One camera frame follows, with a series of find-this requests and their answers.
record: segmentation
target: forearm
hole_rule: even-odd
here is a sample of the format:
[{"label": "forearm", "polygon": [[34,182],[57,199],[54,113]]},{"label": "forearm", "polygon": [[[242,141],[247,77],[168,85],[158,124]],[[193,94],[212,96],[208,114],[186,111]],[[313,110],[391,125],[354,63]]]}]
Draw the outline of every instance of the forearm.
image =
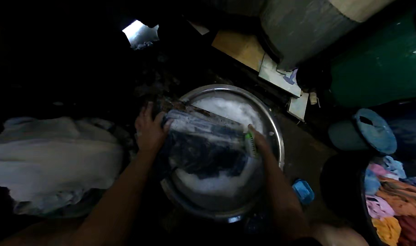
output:
[{"label": "forearm", "polygon": [[310,235],[309,225],[296,194],[287,182],[272,152],[262,153],[267,192],[273,204],[274,223],[286,240]]},{"label": "forearm", "polygon": [[155,155],[138,153],[75,233],[73,245],[119,245],[124,242],[135,219]]}]

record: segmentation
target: white fabric pile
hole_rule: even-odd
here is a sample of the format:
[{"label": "white fabric pile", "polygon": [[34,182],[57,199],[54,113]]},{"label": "white fabric pile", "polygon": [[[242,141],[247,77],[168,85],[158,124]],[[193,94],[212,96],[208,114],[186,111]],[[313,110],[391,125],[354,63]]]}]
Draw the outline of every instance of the white fabric pile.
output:
[{"label": "white fabric pile", "polygon": [[15,213],[45,215],[91,188],[109,188],[122,158],[117,139],[91,120],[14,118],[0,134],[0,187],[17,204],[28,202]]}]

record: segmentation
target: yellow cloth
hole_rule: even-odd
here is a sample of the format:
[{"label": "yellow cloth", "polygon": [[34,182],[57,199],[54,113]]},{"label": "yellow cloth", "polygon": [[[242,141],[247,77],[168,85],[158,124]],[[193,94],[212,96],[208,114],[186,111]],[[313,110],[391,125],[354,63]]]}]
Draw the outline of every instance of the yellow cloth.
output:
[{"label": "yellow cloth", "polygon": [[396,246],[401,235],[401,226],[395,217],[385,217],[372,219],[372,224],[376,228],[379,238],[390,246]]}]

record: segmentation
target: scrub brush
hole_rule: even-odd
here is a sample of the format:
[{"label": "scrub brush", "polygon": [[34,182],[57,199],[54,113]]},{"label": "scrub brush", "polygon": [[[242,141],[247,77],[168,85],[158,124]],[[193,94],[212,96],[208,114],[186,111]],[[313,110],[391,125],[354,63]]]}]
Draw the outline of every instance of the scrub brush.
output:
[{"label": "scrub brush", "polygon": [[258,157],[258,152],[256,152],[256,146],[255,146],[255,141],[254,141],[253,133],[251,131],[249,131],[248,133],[246,133],[246,135],[244,136],[244,140],[245,140],[244,142],[245,142],[245,146],[246,146],[247,153],[252,158]]}]

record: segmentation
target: wooden board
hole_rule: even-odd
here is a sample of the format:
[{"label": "wooden board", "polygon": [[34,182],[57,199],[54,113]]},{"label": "wooden board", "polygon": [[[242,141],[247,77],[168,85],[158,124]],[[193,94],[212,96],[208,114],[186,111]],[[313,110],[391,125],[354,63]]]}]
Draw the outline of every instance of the wooden board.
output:
[{"label": "wooden board", "polygon": [[211,45],[249,68],[260,71],[264,49],[255,35],[220,30]]}]

